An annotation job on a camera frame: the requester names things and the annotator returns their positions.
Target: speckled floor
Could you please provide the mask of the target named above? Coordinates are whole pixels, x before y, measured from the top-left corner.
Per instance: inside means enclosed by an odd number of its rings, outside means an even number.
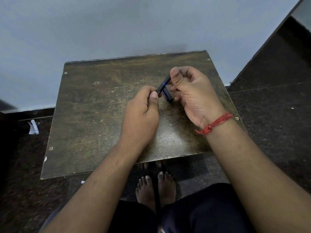
[[[287,175],[311,193],[311,48],[284,26],[228,88],[249,135]],[[48,215],[69,199],[84,176],[40,180],[53,110],[32,113],[40,134],[7,134],[14,147],[2,162],[1,232],[37,232]],[[199,155],[171,162],[167,170],[181,198],[216,182],[228,182],[215,157]],[[147,174],[156,175],[152,165]],[[133,170],[123,198],[134,200],[144,171]]]

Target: worn wooden surface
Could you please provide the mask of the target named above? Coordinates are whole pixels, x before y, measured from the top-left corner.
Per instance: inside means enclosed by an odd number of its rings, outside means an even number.
[[[119,138],[127,102],[143,85],[158,87],[172,67],[185,65],[207,75],[227,111],[239,117],[206,51],[66,63],[41,178],[93,171]],[[210,151],[179,102],[160,98],[159,114],[156,137],[138,162]]]

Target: bare foot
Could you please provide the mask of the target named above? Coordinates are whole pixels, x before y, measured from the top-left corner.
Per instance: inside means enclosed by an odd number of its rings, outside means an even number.
[[[161,209],[166,204],[172,204],[176,198],[176,183],[168,172],[159,172],[158,174],[158,188],[160,196]]]
[[[135,193],[138,203],[147,206],[154,213],[156,212],[155,194],[152,180],[149,176],[146,176],[146,178],[142,176],[142,178],[139,179]]]

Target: gray wall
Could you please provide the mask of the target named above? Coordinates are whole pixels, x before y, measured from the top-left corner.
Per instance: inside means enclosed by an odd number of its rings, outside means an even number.
[[[0,0],[6,112],[55,106],[63,65],[207,50],[229,84],[299,0]]]
[[[311,32],[311,0],[303,0],[292,16]]]

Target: red thread bracelet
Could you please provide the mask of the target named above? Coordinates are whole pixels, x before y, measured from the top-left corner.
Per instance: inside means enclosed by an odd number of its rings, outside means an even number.
[[[232,114],[229,114],[228,112],[226,112],[224,115],[220,116],[214,122],[212,122],[211,124],[208,124],[202,131],[199,132],[198,130],[196,130],[196,132],[202,135],[206,135],[212,131],[212,128],[224,123],[230,118],[232,118]]]

